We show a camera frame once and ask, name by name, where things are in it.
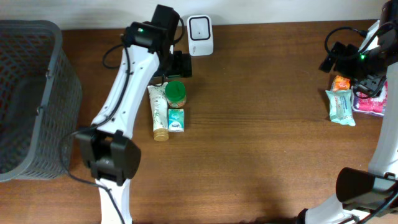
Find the orange tissue pack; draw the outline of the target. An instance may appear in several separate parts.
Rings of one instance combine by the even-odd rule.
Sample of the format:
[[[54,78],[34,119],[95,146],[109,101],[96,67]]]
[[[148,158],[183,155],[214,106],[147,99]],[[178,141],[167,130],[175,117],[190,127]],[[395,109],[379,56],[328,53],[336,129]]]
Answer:
[[[331,91],[349,90],[350,80],[337,75],[331,85]]]

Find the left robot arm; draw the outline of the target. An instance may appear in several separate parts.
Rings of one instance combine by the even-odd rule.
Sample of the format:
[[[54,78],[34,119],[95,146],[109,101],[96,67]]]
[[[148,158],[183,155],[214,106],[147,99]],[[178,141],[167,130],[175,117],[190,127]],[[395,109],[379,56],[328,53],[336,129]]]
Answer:
[[[150,21],[133,22],[121,36],[122,60],[109,95],[91,126],[74,133],[83,163],[95,179],[102,223],[132,223],[131,179],[141,160],[132,141],[140,103],[154,77],[192,75],[189,54],[174,51],[183,19],[171,7],[157,5]]]

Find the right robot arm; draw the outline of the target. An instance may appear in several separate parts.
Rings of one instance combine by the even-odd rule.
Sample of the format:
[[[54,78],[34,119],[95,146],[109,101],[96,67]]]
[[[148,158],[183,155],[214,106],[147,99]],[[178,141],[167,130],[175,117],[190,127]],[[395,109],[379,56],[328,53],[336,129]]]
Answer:
[[[368,30],[360,47],[325,44],[326,59],[319,69],[334,70],[350,79],[354,93],[376,97],[387,85],[382,128],[368,171],[345,167],[336,192],[321,205],[302,210],[294,223],[366,223],[397,213],[397,1],[382,7],[380,19]]]

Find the green lid glass jar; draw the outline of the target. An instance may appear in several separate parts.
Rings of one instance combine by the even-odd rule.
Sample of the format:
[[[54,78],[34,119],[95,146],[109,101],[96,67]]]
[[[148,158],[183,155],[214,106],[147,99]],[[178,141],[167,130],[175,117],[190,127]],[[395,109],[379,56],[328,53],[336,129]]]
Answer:
[[[169,82],[165,87],[165,95],[172,108],[181,108],[187,101],[185,85],[180,81]]]

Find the mint green wipes pack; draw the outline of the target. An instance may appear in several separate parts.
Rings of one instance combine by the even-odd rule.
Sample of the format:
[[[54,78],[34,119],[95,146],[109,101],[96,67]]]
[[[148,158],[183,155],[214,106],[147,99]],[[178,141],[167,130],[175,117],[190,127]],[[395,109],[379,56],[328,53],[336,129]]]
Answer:
[[[330,101],[330,121],[341,125],[356,126],[351,107],[351,90],[326,90]]]

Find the red purple pad package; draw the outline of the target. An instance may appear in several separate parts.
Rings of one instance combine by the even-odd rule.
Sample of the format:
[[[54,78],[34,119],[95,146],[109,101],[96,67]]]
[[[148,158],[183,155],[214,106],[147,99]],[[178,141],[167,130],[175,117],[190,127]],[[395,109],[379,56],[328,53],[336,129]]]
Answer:
[[[351,95],[351,107],[353,111],[383,117],[387,105],[387,90],[388,84],[385,82],[378,97],[362,99],[362,97],[365,97],[365,94],[359,93],[358,97],[353,93]]]

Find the teal tissue pack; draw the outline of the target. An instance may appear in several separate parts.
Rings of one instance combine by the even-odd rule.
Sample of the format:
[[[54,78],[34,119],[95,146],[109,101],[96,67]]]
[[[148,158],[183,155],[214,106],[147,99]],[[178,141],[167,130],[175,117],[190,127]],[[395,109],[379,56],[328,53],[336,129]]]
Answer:
[[[184,132],[185,130],[185,112],[184,109],[169,109],[169,131]]]

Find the white Pantene tube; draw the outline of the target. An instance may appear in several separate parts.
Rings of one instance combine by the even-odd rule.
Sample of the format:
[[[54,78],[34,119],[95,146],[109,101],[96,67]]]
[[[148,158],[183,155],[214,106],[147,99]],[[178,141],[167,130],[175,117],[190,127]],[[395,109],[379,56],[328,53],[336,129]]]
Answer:
[[[152,111],[154,140],[159,142],[169,139],[168,102],[165,95],[167,84],[165,82],[147,87]]]

